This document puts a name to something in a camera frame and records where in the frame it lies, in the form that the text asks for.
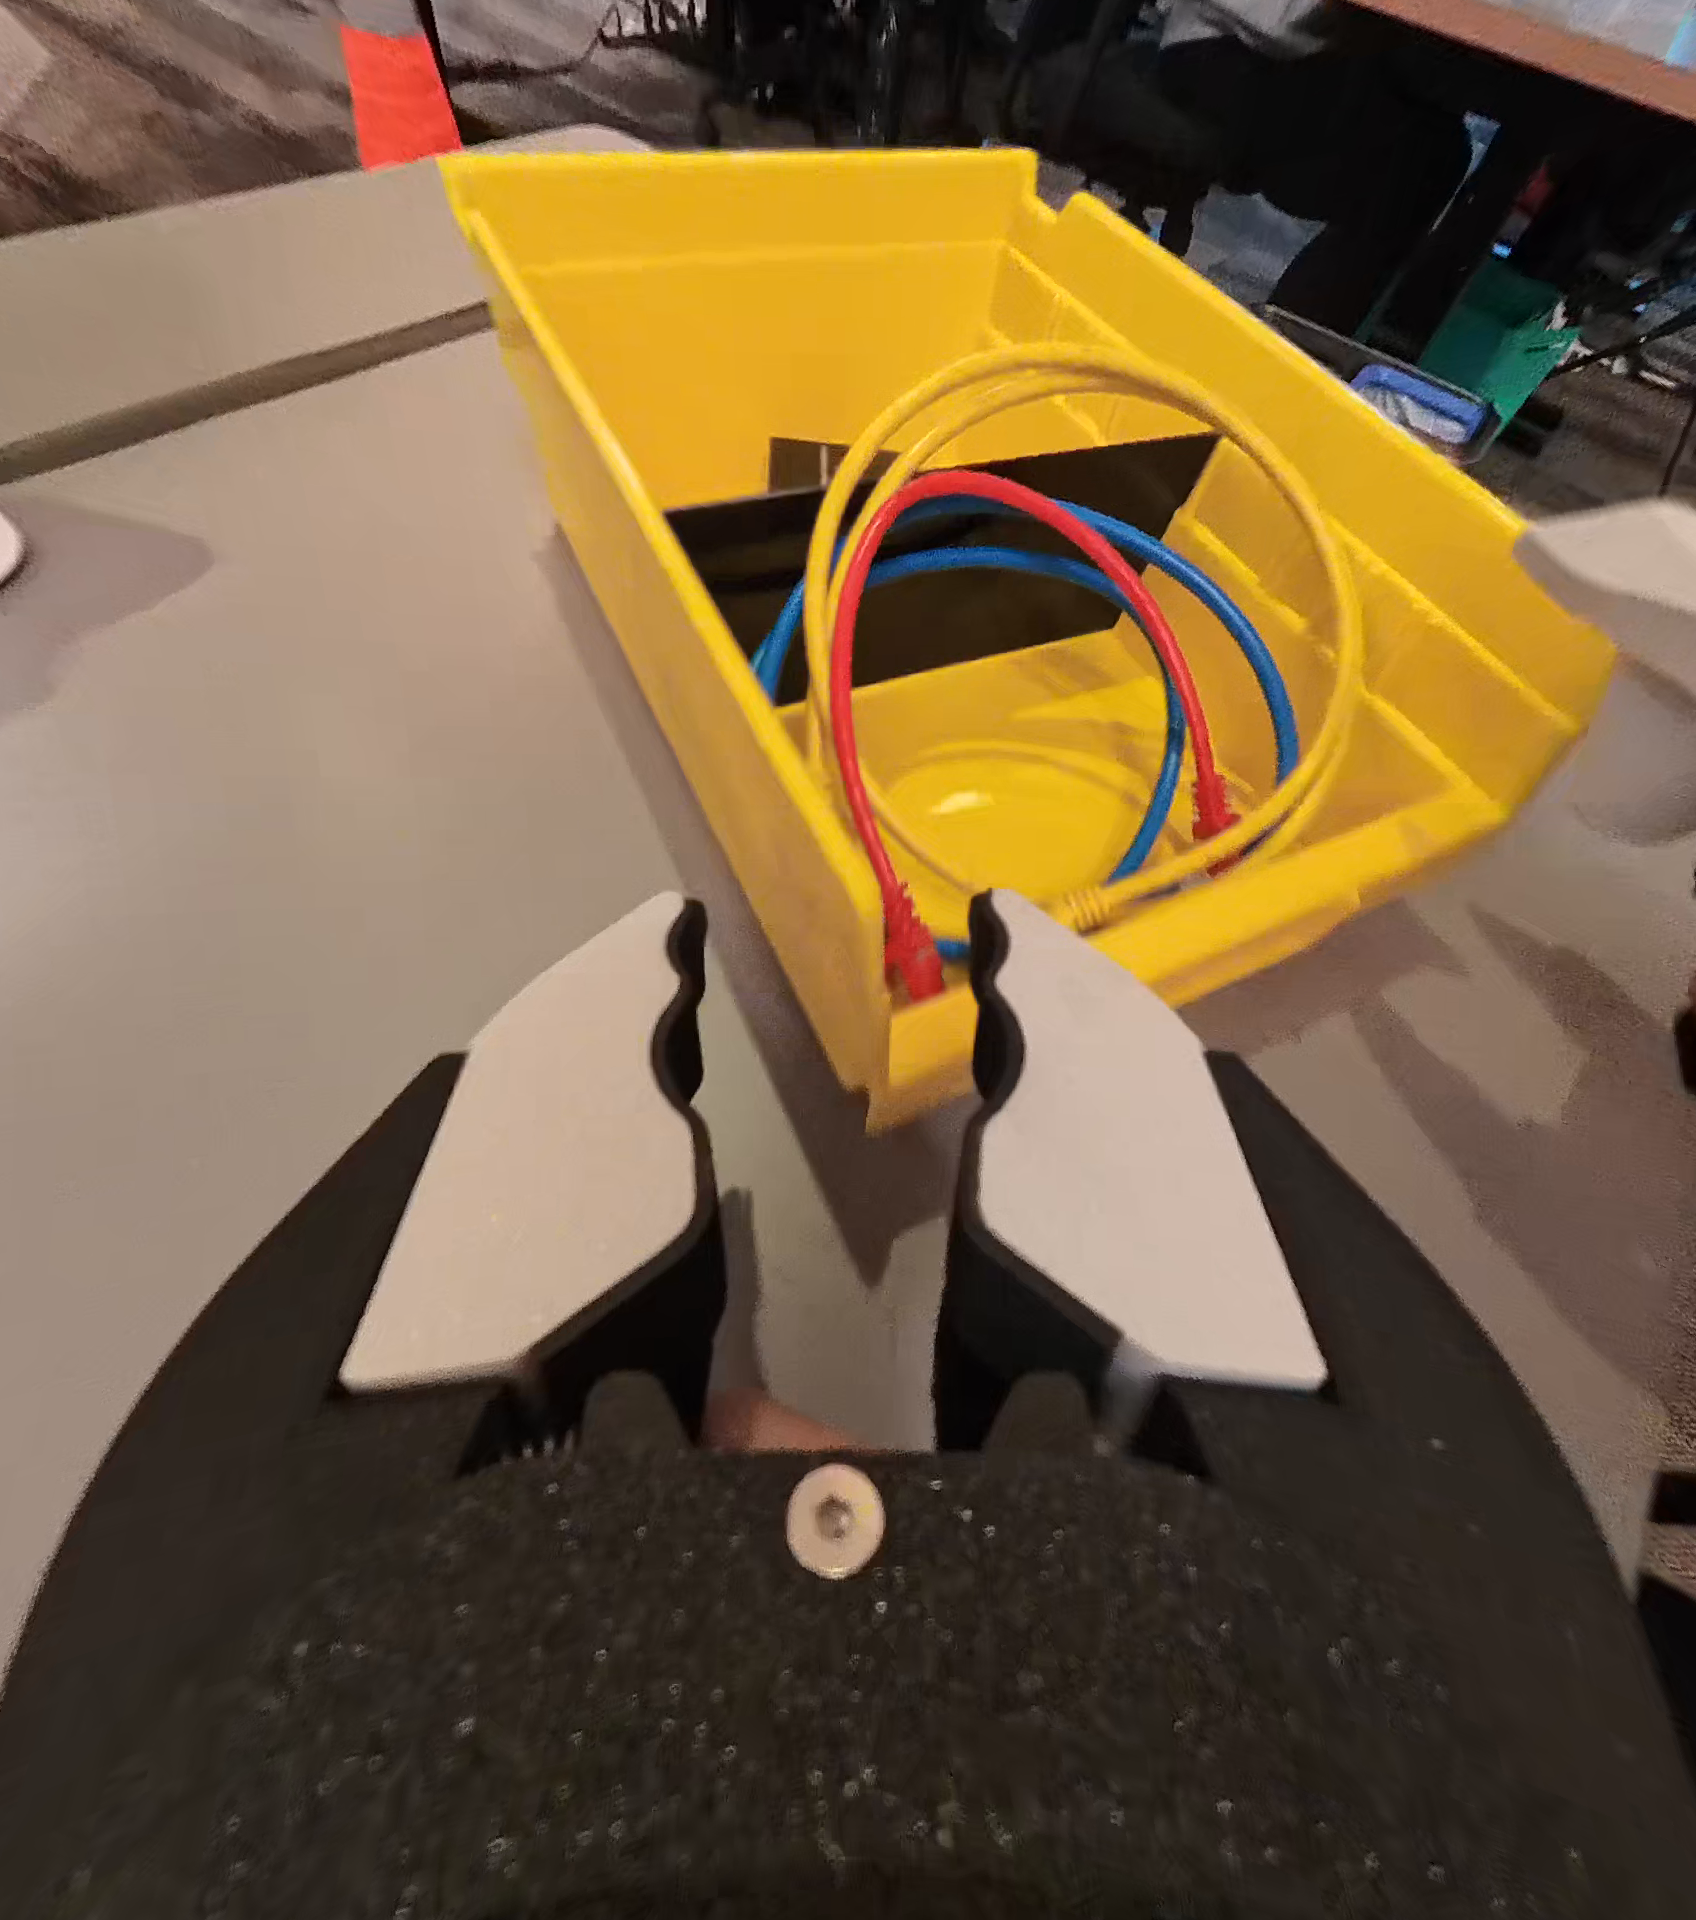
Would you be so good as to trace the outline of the green box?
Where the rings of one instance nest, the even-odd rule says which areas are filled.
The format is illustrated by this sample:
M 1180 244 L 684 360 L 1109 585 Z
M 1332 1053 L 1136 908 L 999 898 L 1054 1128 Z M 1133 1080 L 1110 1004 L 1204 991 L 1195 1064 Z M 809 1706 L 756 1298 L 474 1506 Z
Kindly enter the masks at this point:
M 1436 323 L 1419 368 L 1475 395 L 1496 438 L 1579 342 L 1580 325 L 1554 283 L 1490 256 Z

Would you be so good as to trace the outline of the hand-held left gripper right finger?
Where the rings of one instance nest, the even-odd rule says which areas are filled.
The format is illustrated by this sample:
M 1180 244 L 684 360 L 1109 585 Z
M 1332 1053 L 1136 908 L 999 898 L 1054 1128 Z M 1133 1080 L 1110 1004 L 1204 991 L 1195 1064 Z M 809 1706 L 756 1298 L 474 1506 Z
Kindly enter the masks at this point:
M 935 1330 L 941 1447 L 982 1447 L 1027 1379 L 1144 1438 L 1182 1383 L 1319 1397 L 1330 1366 L 1192 1027 L 1085 935 L 971 906 L 976 1110 Z

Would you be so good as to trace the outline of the orange traffic cone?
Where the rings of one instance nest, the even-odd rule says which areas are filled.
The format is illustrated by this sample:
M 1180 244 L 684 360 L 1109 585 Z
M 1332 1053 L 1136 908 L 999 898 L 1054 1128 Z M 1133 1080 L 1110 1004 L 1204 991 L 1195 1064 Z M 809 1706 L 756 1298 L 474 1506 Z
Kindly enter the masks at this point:
M 365 172 L 465 147 L 432 1 L 334 1 Z

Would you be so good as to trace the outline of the yellow plastic bin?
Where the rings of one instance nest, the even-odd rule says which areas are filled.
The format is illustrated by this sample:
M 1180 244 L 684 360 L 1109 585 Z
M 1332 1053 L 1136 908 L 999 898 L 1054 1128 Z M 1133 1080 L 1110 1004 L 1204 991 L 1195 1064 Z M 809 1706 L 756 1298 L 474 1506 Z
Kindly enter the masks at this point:
M 1277 454 L 1341 554 L 1234 438 L 1133 387 L 975 415 L 1000 376 L 886 426 L 863 479 L 944 420 L 932 468 L 1215 436 L 1162 535 L 1245 612 L 1292 696 L 1301 824 L 1221 880 L 1192 869 L 1195 767 L 1149 856 L 1168 898 L 1097 944 L 1187 1002 L 1420 884 L 1503 827 L 1592 719 L 1612 647 L 1517 563 L 1523 521 L 1242 303 L 1089 196 L 992 152 L 455 155 L 452 212 L 491 283 L 552 512 L 837 1080 L 875 1130 L 971 1083 L 961 968 L 923 1004 L 807 696 L 764 689 L 667 521 L 775 491 L 775 462 L 849 454 L 978 356 L 1134 358 Z

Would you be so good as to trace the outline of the metal tray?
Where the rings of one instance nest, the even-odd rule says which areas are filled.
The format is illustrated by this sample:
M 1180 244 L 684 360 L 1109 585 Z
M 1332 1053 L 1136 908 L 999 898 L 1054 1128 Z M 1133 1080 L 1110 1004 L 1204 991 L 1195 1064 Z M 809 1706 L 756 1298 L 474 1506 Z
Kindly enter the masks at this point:
M 1375 413 L 1455 466 L 1468 468 L 1495 443 L 1503 420 L 1493 404 L 1389 349 L 1320 325 L 1274 301 L 1254 315 L 1336 376 Z

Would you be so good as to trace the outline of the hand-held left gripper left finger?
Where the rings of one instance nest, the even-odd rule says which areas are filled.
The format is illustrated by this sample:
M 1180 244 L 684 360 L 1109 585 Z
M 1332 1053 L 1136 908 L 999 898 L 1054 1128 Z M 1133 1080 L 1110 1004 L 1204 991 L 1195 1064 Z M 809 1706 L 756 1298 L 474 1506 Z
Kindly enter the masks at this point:
M 336 1381 L 354 1396 L 599 1379 L 707 1403 L 726 1312 L 698 1010 L 707 908 L 662 891 L 524 985 L 472 1040 Z

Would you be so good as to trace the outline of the black bin divider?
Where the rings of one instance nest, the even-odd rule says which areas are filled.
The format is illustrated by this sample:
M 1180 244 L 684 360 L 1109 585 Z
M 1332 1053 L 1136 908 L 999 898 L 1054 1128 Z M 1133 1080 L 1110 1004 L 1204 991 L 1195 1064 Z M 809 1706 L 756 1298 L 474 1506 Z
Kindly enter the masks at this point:
M 1208 429 L 1127 443 L 1029 452 L 978 462 L 1069 505 L 1110 514 L 1144 533 L 1165 535 L 1192 498 L 1210 462 Z M 752 655 L 771 634 L 791 592 L 802 581 L 823 484 L 701 501 L 667 512 L 668 527 L 726 622 L 740 653 Z M 942 545 L 1011 547 L 1065 557 L 1054 531 L 1005 508 L 956 508 L 941 519 L 898 526 L 882 559 L 909 559 Z M 961 567 L 872 581 L 861 601 L 855 649 L 857 685 L 882 684 L 935 667 L 990 660 L 1113 628 L 1119 607 L 1100 590 L 1018 569 Z

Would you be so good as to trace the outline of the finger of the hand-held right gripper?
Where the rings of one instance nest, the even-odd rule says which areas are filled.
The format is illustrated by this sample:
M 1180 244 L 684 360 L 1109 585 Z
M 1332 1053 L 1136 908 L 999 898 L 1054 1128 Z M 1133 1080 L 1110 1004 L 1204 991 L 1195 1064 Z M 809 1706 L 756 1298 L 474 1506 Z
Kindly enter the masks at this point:
M 1694 835 L 1696 508 L 1643 498 L 1535 519 L 1515 557 L 1614 653 L 1568 760 L 1567 804 L 1627 845 Z

